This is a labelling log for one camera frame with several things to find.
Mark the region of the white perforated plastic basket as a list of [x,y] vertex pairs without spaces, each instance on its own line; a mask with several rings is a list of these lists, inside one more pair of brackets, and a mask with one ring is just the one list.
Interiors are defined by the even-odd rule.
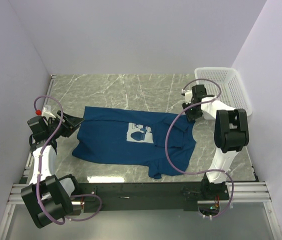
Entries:
[[204,85],[209,95],[217,95],[219,89],[209,79],[217,83],[221,88],[218,98],[224,104],[235,109],[245,109],[248,116],[253,112],[251,102],[238,71],[231,67],[198,67],[194,70],[194,76],[199,84]]

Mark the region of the blue t-shirt with print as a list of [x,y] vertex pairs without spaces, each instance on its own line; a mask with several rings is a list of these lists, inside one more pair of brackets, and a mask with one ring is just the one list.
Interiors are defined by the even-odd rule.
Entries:
[[148,167],[148,176],[177,176],[194,152],[193,122],[176,114],[87,106],[72,155],[84,161]]

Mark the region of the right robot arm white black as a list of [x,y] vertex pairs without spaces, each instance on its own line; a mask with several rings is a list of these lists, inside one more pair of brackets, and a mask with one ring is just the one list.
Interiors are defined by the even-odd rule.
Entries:
[[226,105],[214,95],[209,95],[203,84],[194,85],[191,90],[183,89],[185,98],[182,108],[188,121],[199,117],[214,120],[214,143],[216,151],[203,176],[200,193],[204,199],[217,198],[226,191],[227,173],[234,158],[249,143],[248,116],[243,108]]

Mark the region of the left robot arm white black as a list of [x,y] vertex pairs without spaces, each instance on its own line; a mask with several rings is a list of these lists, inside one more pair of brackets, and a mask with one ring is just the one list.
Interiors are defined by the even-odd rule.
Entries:
[[34,165],[29,185],[21,190],[21,198],[39,229],[52,223],[46,214],[54,220],[72,214],[72,201],[81,195],[81,188],[72,174],[57,178],[55,161],[57,138],[70,137],[83,121],[82,117],[58,111],[56,116],[37,115],[27,122],[32,131],[29,144]]

